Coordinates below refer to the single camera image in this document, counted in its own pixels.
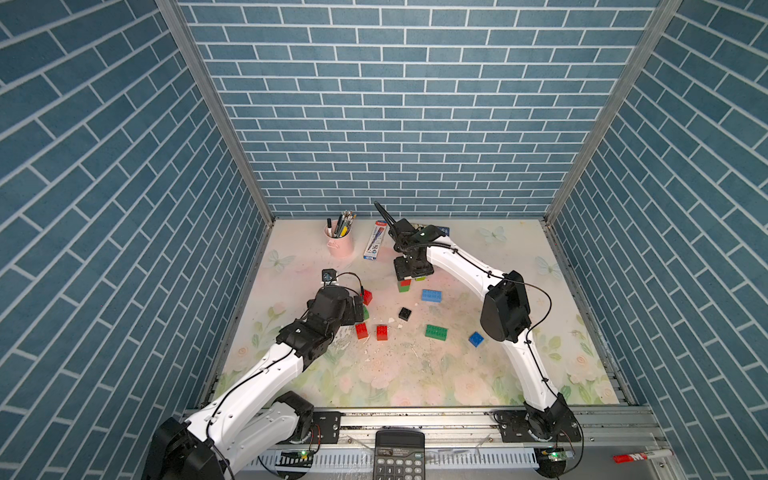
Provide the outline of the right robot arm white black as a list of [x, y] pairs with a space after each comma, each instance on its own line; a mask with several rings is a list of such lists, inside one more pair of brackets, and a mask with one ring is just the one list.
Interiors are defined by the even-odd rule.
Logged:
[[399, 281], [424, 278], [436, 268], [451, 274], [483, 300], [480, 324], [499, 342], [520, 381], [530, 434], [539, 441], [556, 438], [575, 417], [564, 395], [553, 385], [532, 334], [528, 288], [516, 271], [505, 273], [460, 248], [434, 225], [416, 227], [406, 219], [381, 213], [399, 256], [394, 260]]

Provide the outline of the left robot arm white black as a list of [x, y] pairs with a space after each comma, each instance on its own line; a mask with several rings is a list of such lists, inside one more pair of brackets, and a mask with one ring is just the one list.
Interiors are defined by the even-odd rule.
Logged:
[[326, 353], [341, 327], [363, 322], [365, 293], [322, 286], [243, 378], [188, 418], [156, 429], [142, 478], [232, 479], [274, 445], [304, 440], [314, 407], [283, 389]]

